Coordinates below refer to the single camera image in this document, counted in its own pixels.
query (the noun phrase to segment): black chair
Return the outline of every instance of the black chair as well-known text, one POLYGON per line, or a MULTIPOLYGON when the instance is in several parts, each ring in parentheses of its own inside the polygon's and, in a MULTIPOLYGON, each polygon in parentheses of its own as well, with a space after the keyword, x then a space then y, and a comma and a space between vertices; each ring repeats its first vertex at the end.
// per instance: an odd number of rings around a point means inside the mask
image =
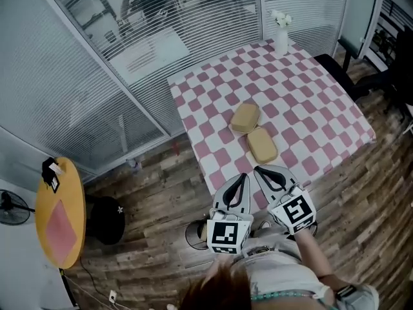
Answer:
POLYGON ((396 59, 388 70, 361 78, 354 84, 347 73, 329 55, 316 56, 320 63, 344 88, 353 101, 367 96, 372 88, 381 88, 391 98, 390 105, 400 109, 403 119, 408 112, 405 104, 413 105, 413 31, 405 27, 398 34, 396 59))

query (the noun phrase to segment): electric fan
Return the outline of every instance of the electric fan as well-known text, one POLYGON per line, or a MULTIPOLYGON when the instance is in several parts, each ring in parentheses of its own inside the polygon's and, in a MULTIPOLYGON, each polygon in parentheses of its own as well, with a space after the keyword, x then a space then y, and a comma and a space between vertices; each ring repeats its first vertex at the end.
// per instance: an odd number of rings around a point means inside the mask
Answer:
POLYGON ((23 224, 30 217, 30 212, 34 212, 34 209, 29 208, 24 199, 13 192, 0 189, 0 223, 23 224))

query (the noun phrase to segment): pink and white tablecloth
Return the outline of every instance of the pink and white tablecloth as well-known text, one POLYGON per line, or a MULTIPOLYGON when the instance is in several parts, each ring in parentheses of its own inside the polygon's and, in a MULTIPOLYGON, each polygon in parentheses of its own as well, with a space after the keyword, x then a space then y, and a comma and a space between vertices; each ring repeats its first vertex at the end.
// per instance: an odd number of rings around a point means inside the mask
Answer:
POLYGON ((170 84, 196 158, 213 195, 226 180, 246 172, 251 213, 268 203, 253 174, 258 165, 246 137, 230 119, 242 102, 261 109, 258 125, 272 136, 279 156, 304 185, 318 179, 376 135, 337 81, 291 42, 277 56, 272 41, 231 51, 170 84))

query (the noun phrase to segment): checkered tablecloth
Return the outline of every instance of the checkered tablecloth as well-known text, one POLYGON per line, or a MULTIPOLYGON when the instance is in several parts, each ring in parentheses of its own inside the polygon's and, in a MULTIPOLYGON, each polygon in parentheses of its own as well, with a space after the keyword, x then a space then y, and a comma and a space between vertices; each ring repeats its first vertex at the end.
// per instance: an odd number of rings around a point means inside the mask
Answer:
POLYGON ((246 137, 228 126, 242 102, 261 109, 258 125, 279 152, 269 164, 289 168, 303 185, 376 137, 337 81, 291 41, 285 56, 276 55, 272 41, 243 46, 176 79, 170 89, 209 191, 248 173, 251 213, 268 203, 246 137))

